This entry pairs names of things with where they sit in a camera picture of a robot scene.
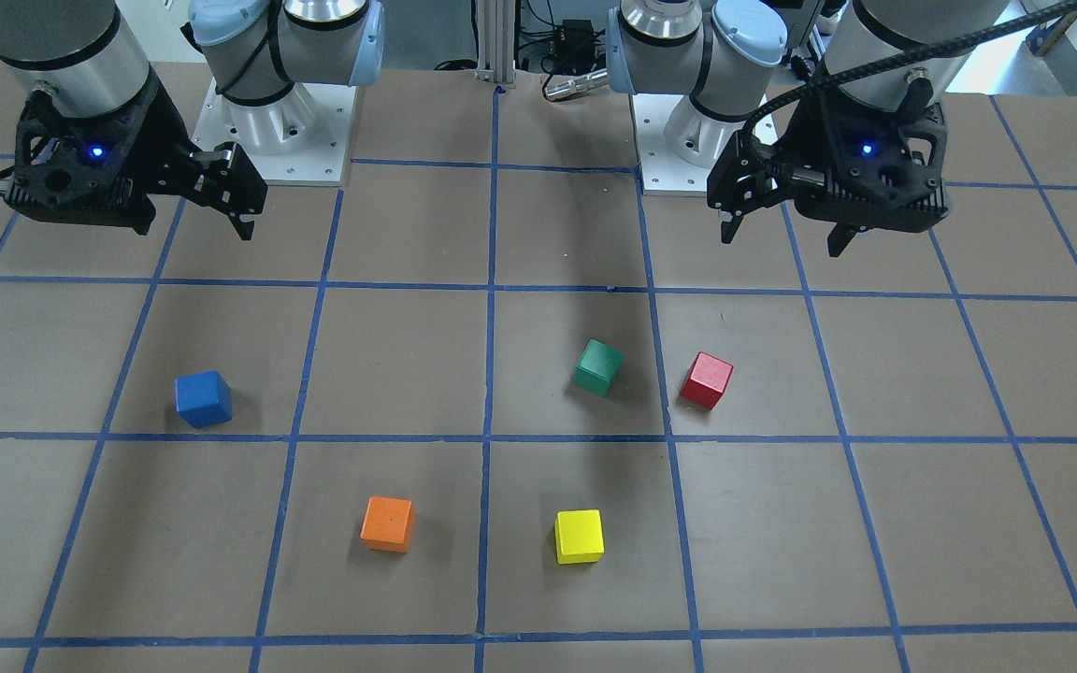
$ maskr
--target blue cube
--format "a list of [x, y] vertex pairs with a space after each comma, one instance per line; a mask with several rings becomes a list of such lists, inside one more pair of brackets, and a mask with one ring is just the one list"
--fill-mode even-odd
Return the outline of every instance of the blue cube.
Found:
[[177, 379], [177, 416], [194, 427], [230, 421], [230, 388], [219, 371], [201, 371]]

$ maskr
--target blue joint cap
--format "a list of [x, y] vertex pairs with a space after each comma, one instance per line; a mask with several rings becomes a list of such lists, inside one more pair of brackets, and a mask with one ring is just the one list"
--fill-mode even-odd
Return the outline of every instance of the blue joint cap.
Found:
[[779, 65], [787, 47], [787, 26], [759, 0], [717, 0], [713, 24], [729, 46], [765, 68]]
[[638, 94], [634, 82], [629, 78], [629, 66], [626, 65], [626, 47], [620, 41], [620, 25], [617, 8], [610, 9], [610, 17], [605, 19], [605, 69], [610, 71], [610, 88], [617, 94]]
[[194, 427], [230, 421], [230, 388], [219, 371], [201, 371], [177, 379], [177, 416]]
[[214, 46], [248, 30], [268, 10], [269, 0], [191, 0], [188, 24], [194, 41]]
[[351, 65], [348, 86], [372, 86], [380, 78], [380, 62], [386, 54], [384, 5], [372, 1], [364, 17], [364, 34], [360, 36], [360, 48], [355, 52], [355, 64]]

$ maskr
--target black cable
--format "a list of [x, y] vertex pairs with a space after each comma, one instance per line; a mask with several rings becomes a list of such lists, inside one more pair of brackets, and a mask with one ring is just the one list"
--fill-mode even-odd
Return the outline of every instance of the black cable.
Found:
[[471, 0], [471, 43], [473, 44], [473, 55], [479, 59], [479, 29], [476, 27], [476, 0]]
[[260, 39], [260, 43], [256, 44], [255, 50], [252, 50], [252, 54], [248, 55], [248, 60], [244, 60], [243, 66], [236, 72], [235, 76], [230, 78], [230, 82], [227, 82], [226, 86], [221, 86], [221, 88], [215, 88], [214, 93], [222, 96], [234, 88], [236, 84], [239, 84], [240, 80], [243, 80], [243, 75], [248, 74], [248, 69], [252, 68], [252, 64], [256, 62], [256, 56], [260, 56], [261, 52], [265, 51], [265, 46], [268, 46], [269, 39], [272, 39], [274, 31], [277, 31], [277, 17], [281, 14], [281, 2], [280, 0], [272, 0], [272, 3], [268, 4], [268, 27], [265, 29], [264, 38]]
[[[849, 84], [850, 82], [865, 80], [865, 78], [879, 73], [894, 71], [894, 69], [905, 68], [905, 66], [919, 64], [922, 62], [922, 60], [941, 59], [941, 57], [954, 56], [971, 50], [971, 47], [978, 46], [983, 42], [990, 42], [992, 39], [1003, 38], [1005, 34], [1024, 30], [1026, 27], [1043, 25], [1048, 20], [1052, 20], [1052, 18], [1065, 16], [1065, 14], [1074, 12], [1074, 10], [1077, 10], [1077, 0], [1063, 0], [1061, 3], [1051, 4], [1050, 8], [1024, 14], [1022, 17], [1012, 18], [1012, 20], [1002, 23], [1001, 25], [984, 27], [982, 30], [963, 34], [961, 38], [947, 39], [946, 42], [931, 44], [929, 46], [917, 46], [915, 50], [903, 52], [901, 54], [897, 54], [895, 56], [889, 56], [886, 59], [872, 60], [870, 64], [856, 66], [854, 68], [850, 68], [849, 71], [842, 71], [837, 74], [812, 78], [808, 84], [798, 86], [798, 88], [794, 88], [787, 94], [777, 96], [772, 99], [772, 101], [763, 103], [759, 108], [756, 108], [755, 111], [751, 112], [751, 116], [749, 116], [747, 122], [742, 127], [742, 131], [739, 131], [740, 143], [743, 145], [751, 144], [755, 128], [759, 126], [760, 121], [763, 121], [767, 115], [772, 114], [772, 112], [780, 110], [782, 107], [791, 106], [793, 102], [802, 101], [806, 97], [815, 96], [821, 93], [821, 90], [837, 88], [842, 84]], [[752, 152], [751, 159], [756, 167], [766, 167], [769, 164], [769, 159], [761, 156], [758, 152]]]
[[556, 25], [556, 14], [555, 13], [551, 13], [550, 20], [547, 20], [547, 18], [538, 16], [538, 12], [535, 12], [534, 5], [531, 4], [531, 0], [526, 0], [526, 3], [527, 3], [527, 10], [530, 11], [530, 16], [538, 18], [540, 23], [542, 23], [543, 25], [549, 25], [550, 27], [553, 27], [553, 29], [556, 29], [556, 27], [559, 27], [559, 26]]

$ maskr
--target cable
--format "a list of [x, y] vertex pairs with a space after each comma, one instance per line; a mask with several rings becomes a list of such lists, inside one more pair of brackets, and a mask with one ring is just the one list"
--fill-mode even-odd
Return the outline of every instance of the cable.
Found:
[[[1024, 30], [1026, 27], [1043, 25], [1048, 20], [1052, 20], [1052, 18], [1061, 17], [1064, 16], [1064, 14], [1074, 12], [1074, 10], [1077, 10], [1077, 0], [1063, 0], [1061, 3], [1051, 4], [1050, 8], [1024, 14], [1022, 17], [1012, 18], [1012, 20], [1002, 23], [1001, 25], [984, 27], [982, 30], [963, 34], [961, 38], [947, 39], [946, 42], [939, 42], [937, 44], [932, 44], [931, 46], [919, 46], [915, 47], [915, 50], [903, 52], [901, 54], [897, 54], [895, 56], [889, 56], [886, 59], [872, 60], [870, 64], [856, 66], [854, 68], [850, 68], [849, 71], [842, 71], [837, 74], [813, 78], [813, 80], [808, 82], [808, 84], [798, 86], [798, 88], [794, 88], [787, 94], [777, 96], [772, 99], [772, 101], [763, 103], [759, 108], [757, 108], [757, 110], [751, 112], [751, 116], [749, 116], [747, 122], [742, 127], [742, 131], [739, 131], [740, 144], [751, 144], [755, 128], [759, 126], [760, 121], [767, 115], [772, 114], [772, 112], [780, 110], [782, 107], [791, 106], [793, 102], [802, 101], [806, 97], [815, 96], [821, 93], [821, 90], [837, 88], [842, 84], [849, 84], [850, 82], [865, 80], [865, 78], [879, 73], [894, 71], [894, 69], [905, 68], [905, 66], [919, 64], [922, 62], [922, 60], [941, 59], [941, 57], [954, 56], [959, 53], [971, 50], [971, 47], [978, 46], [983, 42], [990, 42], [992, 39], [1003, 38], [1005, 34]], [[770, 162], [758, 152], [752, 152], [751, 159], [755, 167], [759, 167], [760, 169], [761, 167], [766, 167], [769, 163], [774, 167], [779, 167], [778, 163]]]
[[476, 0], [471, 0], [471, 43], [473, 44], [473, 54], [479, 59], [479, 29], [476, 27]]
[[[547, 72], [547, 81], [542, 83], [542, 88], [538, 88], [538, 93], [542, 94], [544, 101], [555, 102], [551, 101], [550, 98], [547, 98], [547, 85], [550, 84], [551, 80], [555, 80], [556, 71], [559, 69], [559, 66], [562, 66], [563, 64], [568, 62], [568, 60], [571, 59], [572, 56], [579, 54], [581, 50], [585, 50], [585, 47], [588, 46], [589, 44], [597, 46], [598, 38], [601, 38], [601, 36], [604, 33], [606, 33], [606, 31], [604, 31], [604, 29], [601, 29], [596, 31], [593, 34], [590, 34], [589, 38], [585, 39], [585, 41], [577, 44], [576, 47], [574, 47], [574, 50], [568, 52], [568, 54], [564, 54], [563, 56], [560, 56], [559, 60], [555, 60], [555, 62], [553, 62], [550, 66], [550, 72], [543, 71]], [[538, 64], [538, 68], [542, 68], [542, 62]]]
[[243, 80], [243, 75], [248, 74], [248, 69], [252, 68], [252, 64], [256, 62], [256, 56], [261, 52], [265, 51], [265, 46], [268, 46], [269, 39], [272, 39], [272, 33], [277, 31], [277, 18], [281, 14], [281, 2], [280, 0], [272, 0], [272, 3], [268, 4], [268, 27], [265, 29], [264, 38], [260, 39], [260, 43], [256, 44], [255, 50], [252, 50], [252, 54], [248, 55], [248, 60], [244, 60], [243, 66], [240, 66], [239, 72], [235, 73], [235, 76], [230, 78], [230, 82], [227, 82], [226, 86], [219, 86], [214, 89], [214, 93], [222, 96], [234, 88], [235, 85], [239, 84], [240, 80]]
[[527, 5], [527, 10], [530, 11], [530, 16], [538, 18], [538, 22], [542, 23], [543, 25], [549, 25], [550, 27], [553, 27], [553, 29], [556, 29], [556, 27], [559, 27], [559, 26], [556, 25], [556, 14], [555, 14], [555, 12], [551, 12], [551, 14], [550, 14], [550, 20], [547, 20], [547, 18], [538, 16], [538, 12], [535, 12], [534, 5], [530, 3], [530, 0], [526, 0], [526, 5]]

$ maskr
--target green cube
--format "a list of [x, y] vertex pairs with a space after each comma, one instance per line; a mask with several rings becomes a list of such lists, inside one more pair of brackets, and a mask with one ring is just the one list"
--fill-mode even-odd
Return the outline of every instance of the green cube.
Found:
[[617, 367], [620, 367], [620, 351], [611, 349], [610, 346], [601, 341], [590, 339], [585, 347], [585, 354], [582, 354], [581, 362], [576, 363], [576, 375], [572, 378], [572, 383], [584, 388], [585, 391], [606, 396], [613, 379], [617, 376]]

